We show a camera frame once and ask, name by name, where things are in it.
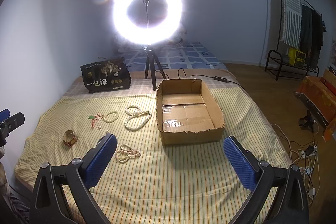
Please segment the red strap wristwatch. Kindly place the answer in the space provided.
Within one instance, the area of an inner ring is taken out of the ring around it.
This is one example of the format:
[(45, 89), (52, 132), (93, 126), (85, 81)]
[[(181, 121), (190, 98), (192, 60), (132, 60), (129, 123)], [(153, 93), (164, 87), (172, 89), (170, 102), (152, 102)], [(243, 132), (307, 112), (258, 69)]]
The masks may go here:
[(72, 147), (76, 142), (78, 141), (78, 138), (74, 132), (74, 130), (67, 130), (63, 135), (63, 143), (67, 147)]

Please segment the yellow striped bed sheet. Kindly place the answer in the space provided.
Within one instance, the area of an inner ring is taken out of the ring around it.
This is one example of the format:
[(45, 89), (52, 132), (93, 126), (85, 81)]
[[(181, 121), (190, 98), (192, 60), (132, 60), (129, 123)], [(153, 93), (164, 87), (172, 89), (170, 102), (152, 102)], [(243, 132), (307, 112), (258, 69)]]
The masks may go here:
[[(140, 157), (112, 159), (92, 196), (112, 223), (228, 223), (248, 197), (222, 149), (222, 142), (164, 147), (155, 118), (128, 131), (125, 108), (155, 111), (155, 95), (63, 97), (45, 112), (26, 139), (15, 176), (33, 188), (44, 162), (68, 164), (83, 157), (110, 130)], [(78, 141), (67, 147), (63, 135)]]

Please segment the black object on floor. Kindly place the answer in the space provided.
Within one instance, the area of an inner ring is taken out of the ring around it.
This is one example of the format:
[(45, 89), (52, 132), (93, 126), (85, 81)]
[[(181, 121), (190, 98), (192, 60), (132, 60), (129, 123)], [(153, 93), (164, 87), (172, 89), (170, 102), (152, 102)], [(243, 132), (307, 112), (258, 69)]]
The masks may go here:
[(306, 111), (306, 115), (303, 118), (299, 118), (298, 124), (302, 130), (309, 130), (314, 133), (315, 120), (313, 119), (310, 110)]

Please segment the open cardboard box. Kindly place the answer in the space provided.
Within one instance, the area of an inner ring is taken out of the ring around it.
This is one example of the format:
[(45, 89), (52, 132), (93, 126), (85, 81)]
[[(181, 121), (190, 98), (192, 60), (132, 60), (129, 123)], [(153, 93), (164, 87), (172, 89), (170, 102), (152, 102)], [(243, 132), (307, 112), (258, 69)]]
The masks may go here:
[(221, 108), (200, 79), (168, 79), (157, 87), (157, 128), (164, 146), (220, 141)]

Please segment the pink plaid bed sheet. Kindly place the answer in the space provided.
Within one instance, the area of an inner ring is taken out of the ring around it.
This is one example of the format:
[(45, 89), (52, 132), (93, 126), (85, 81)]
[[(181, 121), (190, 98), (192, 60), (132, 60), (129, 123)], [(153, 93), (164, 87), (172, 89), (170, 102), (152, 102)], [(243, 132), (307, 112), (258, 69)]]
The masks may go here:
[[(201, 79), (209, 89), (217, 88), (232, 88), (238, 86), (236, 77), (225, 69), (166, 69), (165, 73), (169, 79)], [(152, 80), (149, 76), (144, 78), (145, 72), (137, 71), (131, 72), (130, 88), (122, 89), (123, 80), (115, 80), (116, 88), (111, 91), (102, 91), (97, 93), (90, 93), (84, 86), (81, 77), (78, 77), (71, 87), (64, 94), (66, 97), (77, 98), (96, 98), (96, 97), (110, 97), (110, 96), (132, 96), (132, 95), (155, 95), (156, 91), (153, 90)]]

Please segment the black printed snack bag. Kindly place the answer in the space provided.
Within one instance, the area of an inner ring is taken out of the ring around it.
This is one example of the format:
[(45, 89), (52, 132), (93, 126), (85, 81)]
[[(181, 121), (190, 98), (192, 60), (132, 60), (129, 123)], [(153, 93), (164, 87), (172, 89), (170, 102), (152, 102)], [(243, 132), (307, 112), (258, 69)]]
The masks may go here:
[(82, 65), (80, 69), (89, 93), (129, 89), (131, 86), (131, 76), (123, 57)]

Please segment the orange cloth covered table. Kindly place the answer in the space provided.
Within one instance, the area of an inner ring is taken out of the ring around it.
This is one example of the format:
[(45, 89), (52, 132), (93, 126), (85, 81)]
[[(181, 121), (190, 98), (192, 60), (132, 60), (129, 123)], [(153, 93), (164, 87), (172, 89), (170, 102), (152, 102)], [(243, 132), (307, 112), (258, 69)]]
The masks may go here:
[(335, 139), (335, 74), (325, 69), (322, 77), (306, 76), (295, 93), (304, 95), (327, 121), (324, 140)]

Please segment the black clothes rack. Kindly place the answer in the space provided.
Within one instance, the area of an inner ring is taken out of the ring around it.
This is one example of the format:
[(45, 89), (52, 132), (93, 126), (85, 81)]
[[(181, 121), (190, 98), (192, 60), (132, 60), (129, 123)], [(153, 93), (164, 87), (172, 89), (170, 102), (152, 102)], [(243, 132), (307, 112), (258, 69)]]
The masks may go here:
[(264, 71), (276, 80), (319, 75), (325, 32), (322, 14), (307, 0), (280, 0), (277, 44), (268, 52)]

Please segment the yellow black box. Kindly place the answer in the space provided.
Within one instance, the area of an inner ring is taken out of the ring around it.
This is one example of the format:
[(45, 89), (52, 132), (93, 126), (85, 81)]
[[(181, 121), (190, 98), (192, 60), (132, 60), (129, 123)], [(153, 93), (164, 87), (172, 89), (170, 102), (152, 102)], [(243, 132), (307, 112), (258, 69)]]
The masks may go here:
[(289, 48), (288, 49), (288, 56), (289, 56), (289, 64), (294, 67), (303, 67), (306, 59), (306, 54), (295, 49)]

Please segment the black tripod stand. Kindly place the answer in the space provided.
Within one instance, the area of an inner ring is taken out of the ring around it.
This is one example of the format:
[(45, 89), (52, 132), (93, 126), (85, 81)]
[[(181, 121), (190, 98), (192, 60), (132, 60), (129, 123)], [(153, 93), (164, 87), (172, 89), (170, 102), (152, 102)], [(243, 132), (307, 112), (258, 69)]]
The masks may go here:
[(168, 79), (169, 76), (164, 72), (163, 67), (156, 55), (153, 47), (145, 47), (144, 51), (146, 53), (146, 64), (145, 64), (145, 74), (144, 79), (148, 79), (149, 73), (151, 75), (151, 82), (153, 90), (157, 90), (157, 80), (156, 73), (160, 73), (163, 79)]

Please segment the dark hanging clothes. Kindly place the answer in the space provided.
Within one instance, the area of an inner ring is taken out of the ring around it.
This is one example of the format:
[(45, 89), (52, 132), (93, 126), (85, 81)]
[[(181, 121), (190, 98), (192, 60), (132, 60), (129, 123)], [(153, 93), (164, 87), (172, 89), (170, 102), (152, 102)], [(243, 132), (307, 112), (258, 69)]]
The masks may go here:
[(326, 27), (321, 15), (307, 5), (301, 5), (299, 50), (306, 54), (305, 63), (311, 69), (318, 67), (324, 32)]

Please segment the white striped hanging cloth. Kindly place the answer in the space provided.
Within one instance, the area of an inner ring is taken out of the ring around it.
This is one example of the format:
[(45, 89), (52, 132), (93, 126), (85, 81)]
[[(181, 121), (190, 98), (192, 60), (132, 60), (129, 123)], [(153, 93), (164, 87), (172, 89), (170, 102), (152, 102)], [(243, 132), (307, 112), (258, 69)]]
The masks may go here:
[(284, 44), (299, 48), (301, 22), (301, 0), (282, 0), (281, 41)]

